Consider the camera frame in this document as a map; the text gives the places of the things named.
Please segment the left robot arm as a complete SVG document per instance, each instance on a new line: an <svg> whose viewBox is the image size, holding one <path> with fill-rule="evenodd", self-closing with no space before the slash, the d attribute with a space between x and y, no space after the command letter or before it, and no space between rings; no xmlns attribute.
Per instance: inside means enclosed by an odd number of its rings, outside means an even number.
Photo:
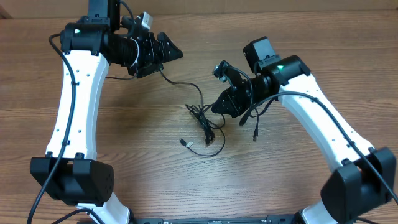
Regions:
<svg viewBox="0 0 398 224"><path fill-rule="evenodd" d="M95 223L134 222L131 209L114 193L113 167L97 159L98 109L110 66L143 78L183 56L165 33L151 32L148 13L122 16L123 6L123 1L90 1L87 15L58 34L54 50L63 61L63 85L57 120L45 155L30 161L39 195L61 200Z"/></svg>

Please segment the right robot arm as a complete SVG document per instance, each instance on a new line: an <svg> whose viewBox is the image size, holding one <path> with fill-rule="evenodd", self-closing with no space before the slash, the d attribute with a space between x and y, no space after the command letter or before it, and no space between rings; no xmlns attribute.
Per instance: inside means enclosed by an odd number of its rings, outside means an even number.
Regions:
<svg viewBox="0 0 398 224"><path fill-rule="evenodd" d="M320 201L288 215L287 223L354 223L364 213L397 200L393 191L397 161L392 151L376 149L345 121L299 56L280 57L267 37L250 42L243 54L254 76L220 62L213 74L229 88L212 112L245 124L249 117L259 116L258 106L280 102L314 140L331 172Z"/></svg>

